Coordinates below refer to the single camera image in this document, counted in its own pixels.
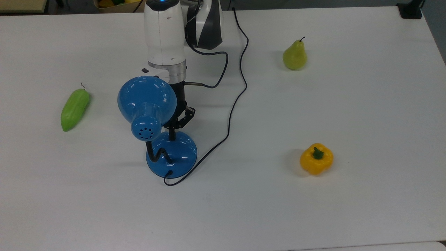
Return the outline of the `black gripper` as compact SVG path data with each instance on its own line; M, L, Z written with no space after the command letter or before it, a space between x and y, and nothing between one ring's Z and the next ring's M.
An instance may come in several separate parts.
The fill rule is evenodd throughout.
M187 106L187 102L185 101L185 81L176 84L170 84L169 86L172 87L174 94L176 95L177 105L173 116L171 117L169 122L163 125L163 127L168 131L168 140L175 141L176 131L182 129L186 126L186 124L188 124L188 122L191 121L191 119L195 115L196 110Z

